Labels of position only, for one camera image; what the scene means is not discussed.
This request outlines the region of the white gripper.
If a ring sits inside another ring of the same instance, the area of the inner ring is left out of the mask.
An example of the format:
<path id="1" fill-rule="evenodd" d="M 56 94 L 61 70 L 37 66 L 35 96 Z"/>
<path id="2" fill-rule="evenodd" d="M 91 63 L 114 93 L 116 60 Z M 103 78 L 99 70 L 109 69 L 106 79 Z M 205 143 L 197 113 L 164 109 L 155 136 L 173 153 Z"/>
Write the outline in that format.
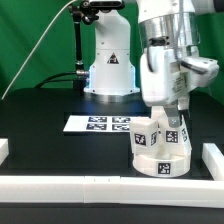
<path id="1" fill-rule="evenodd" d="M 172 49 L 150 47 L 140 59 L 142 98 L 148 107 L 165 106 L 164 110 L 171 128 L 181 126 L 176 104 L 170 103 L 190 91 L 188 72 L 180 68 Z"/>

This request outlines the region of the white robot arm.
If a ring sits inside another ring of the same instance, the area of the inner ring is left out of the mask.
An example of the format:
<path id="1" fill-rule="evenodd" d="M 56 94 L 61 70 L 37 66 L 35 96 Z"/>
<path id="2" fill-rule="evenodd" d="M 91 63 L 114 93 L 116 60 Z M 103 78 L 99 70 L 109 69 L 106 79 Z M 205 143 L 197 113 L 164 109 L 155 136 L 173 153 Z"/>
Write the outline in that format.
<path id="1" fill-rule="evenodd" d="M 219 70 L 199 55 L 196 16 L 224 12 L 224 0 L 84 0 L 81 11 L 95 27 L 85 93 L 102 100 L 140 95 L 180 126 L 179 99 Z"/>

